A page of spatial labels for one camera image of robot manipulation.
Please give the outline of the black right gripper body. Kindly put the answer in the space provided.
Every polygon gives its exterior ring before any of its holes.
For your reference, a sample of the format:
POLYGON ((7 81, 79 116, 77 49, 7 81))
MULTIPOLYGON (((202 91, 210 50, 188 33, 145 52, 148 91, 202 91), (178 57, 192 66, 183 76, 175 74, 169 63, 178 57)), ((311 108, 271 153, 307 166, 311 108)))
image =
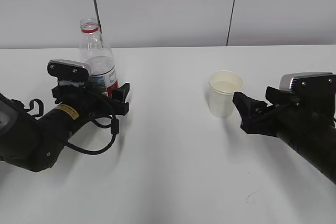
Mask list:
POLYGON ((317 125, 335 126, 335 119, 289 100, 287 104, 267 105, 262 114, 241 119, 240 128, 247 134, 276 137, 281 130, 302 134, 317 125))

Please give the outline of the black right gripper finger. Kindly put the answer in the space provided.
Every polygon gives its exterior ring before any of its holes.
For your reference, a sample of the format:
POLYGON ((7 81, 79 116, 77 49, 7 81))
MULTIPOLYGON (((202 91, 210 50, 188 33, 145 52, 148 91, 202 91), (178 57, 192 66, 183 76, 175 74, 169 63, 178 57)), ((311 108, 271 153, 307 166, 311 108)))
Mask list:
POLYGON ((242 92, 234 93, 233 104, 236 107, 241 119, 260 115, 263 113, 263 110, 267 108, 266 102, 250 98, 242 92))
POLYGON ((270 102, 272 105, 282 105, 287 104, 289 101, 288 94, 285 92, 282 92, 276 88, 273 87, 267 87, 265 98, 268 102, 270 102))

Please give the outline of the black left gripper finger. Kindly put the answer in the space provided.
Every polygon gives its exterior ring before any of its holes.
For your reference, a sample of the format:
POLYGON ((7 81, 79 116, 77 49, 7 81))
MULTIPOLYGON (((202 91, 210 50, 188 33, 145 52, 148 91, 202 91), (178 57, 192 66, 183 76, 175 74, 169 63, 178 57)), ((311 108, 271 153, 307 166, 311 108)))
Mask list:
POLYGON ((106 97, 106 93, 101 93, 90 81, 83 82, 83 95, 87 97, 106 97))
POLYGON ((125 103, 129 91, 130 91, 130 84, 125 83, 121 87, 112 90, 112 98, 120 103, 125 103))

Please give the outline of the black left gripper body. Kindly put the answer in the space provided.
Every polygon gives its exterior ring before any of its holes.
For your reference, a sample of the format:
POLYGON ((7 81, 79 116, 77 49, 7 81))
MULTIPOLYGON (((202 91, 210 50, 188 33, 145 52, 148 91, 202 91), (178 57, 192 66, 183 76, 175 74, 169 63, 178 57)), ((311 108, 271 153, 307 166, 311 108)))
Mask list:
POLYGON ((52 90, 56 104, 65 104, 87 114, 95 115, 126 115, 129 103, 120 103, 109 97, 87 97, 83 95, 83 86, 59 86, 52 90))

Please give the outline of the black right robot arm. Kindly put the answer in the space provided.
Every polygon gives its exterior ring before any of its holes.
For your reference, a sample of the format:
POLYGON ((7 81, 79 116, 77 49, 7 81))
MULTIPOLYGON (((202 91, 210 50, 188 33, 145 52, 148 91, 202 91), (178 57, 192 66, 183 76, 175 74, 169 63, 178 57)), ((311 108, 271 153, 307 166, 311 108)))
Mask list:
POLYGON ((299 96, 268 87, 266 99, 255 100, 235 92, 233 104, 247 134, 281 139, 291 149, 335 182, 335 120, 315 112, 299 96))

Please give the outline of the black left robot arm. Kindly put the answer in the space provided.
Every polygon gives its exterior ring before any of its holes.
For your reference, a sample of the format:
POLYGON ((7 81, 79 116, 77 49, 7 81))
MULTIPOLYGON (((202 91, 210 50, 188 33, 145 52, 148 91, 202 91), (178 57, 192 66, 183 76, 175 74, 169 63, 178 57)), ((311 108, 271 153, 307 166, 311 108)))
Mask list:
POLYGON ((109 98, 88 82, 79 87, 58 85, 52 90, 57 106, 48 113, 40 99, 31 100, 26 109, 20 101, 2 95, 1 160, 40 172, 54 165, 64 147, 87 155, 104 153, 120 132, 117 116, 129 111, 125 100, 129 91, 130 84, 125 83, 109 98), (100 150, 86 150, 69 141, 89 122, 110 129, 111 141, 100 150))

